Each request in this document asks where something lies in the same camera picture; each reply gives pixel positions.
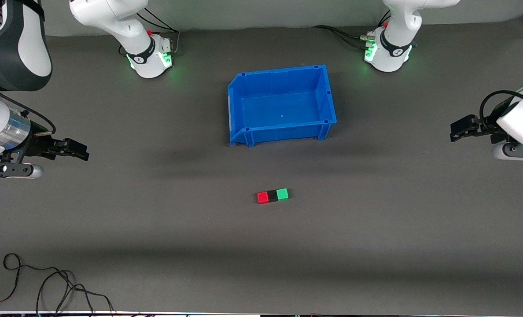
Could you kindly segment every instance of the blue container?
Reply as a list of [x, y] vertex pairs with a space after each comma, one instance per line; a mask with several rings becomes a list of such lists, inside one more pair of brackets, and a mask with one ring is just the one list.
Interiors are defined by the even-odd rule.
[[336, 123], [326, 66], [238, 74], [228, 85], [230, 145], [324, 140]]

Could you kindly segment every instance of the red black and green block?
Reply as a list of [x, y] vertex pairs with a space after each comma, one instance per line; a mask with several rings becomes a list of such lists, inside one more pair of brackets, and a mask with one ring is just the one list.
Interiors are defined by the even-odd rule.
[[289, 199], [289, 192], [287, 188], [275, 189], [273, 191], [259, 192], [258, 203], [275, 203], [280, 200]]

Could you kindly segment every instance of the white wall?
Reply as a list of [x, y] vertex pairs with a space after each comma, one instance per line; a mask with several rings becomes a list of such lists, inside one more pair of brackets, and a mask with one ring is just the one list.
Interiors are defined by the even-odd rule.
[[[43, 5], [48, 35], [100, 34], [72, 17], [68, 0]], [[370, 26], [386, 11], [381, 0], [149, 0], [148, 8], [179, 30]], [[500, 22], [523, 16], [523, 0], [461, 0], [455, 7], [424, 10], [422, 16], [426, 24]]]

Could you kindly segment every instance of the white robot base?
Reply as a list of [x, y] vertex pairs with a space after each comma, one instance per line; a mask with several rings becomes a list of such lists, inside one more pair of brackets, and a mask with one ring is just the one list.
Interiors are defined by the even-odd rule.
[[156, 78], [173, 66], [171, 40], [157, 34], [152, 34], [150, 38], [154, 41], [154, 51], [147, 60], [127, 54], [131, 68], [142, 78]]
[[412, 45], [410, 45], [406, 51], [401, 50], [399, 56], [391, 56], [390, 52], [382, 45], [380, 40], [384, 30], [385, 28], [380, 26], [367, 33], [368, 37], [374, 37], [376, 40], [365, 51], [364, 61], [372, 64], [373, 67], [381, 72], [390, 73], [401, 68], [402, 64], [408, 60]]

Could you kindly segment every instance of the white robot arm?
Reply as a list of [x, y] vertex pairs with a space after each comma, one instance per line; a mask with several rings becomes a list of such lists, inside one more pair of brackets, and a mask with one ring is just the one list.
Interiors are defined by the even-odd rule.
[[380, 26], [368, 32], [373, 40], [365, 61], [382, 72], [394, 72], [408, 60], [412, 41], [422, 26], [418, 10], [446, 8], [460, 0], [383, 0], [390, 9], [388, 26]]
[[155, 78], [172, 66], [173, 57], [171, 40], [149, 34], [134, 16], [147, 4], [147, 0], [70, 0], [70, 10], [81, 24], [114, 36], [137, 74]]
[[[2, 101], [6, 99], [27, 109], [1, 91], [31, 92], [43, 88], [52, 75], [52, 62], [44, 38], [40, 0], [0, 0], [0, 11], [0, 177], [40, 177], [40, 166], [23, 164], [26, 156], [50, 160], [74, 156], [87, 160], [87, 147], [70, 139], [52, 139], [54, 125], [48, 131], [27, 118], [29, 111], [20, 112]], [[30, 112], [47, 120], [33, 110]]]
[[[485, 117], [487, 102], [496, 95], [511, 96], [498, 104]], [[489, 94], [481, 103], [479, 117], [470, 114], [451, 124], [451, 142], [468, 136], [490, 135], [495, 144], [493, 155], [499, 160], [523, 161], [523, 88], [517, 92], [499, 90]]]

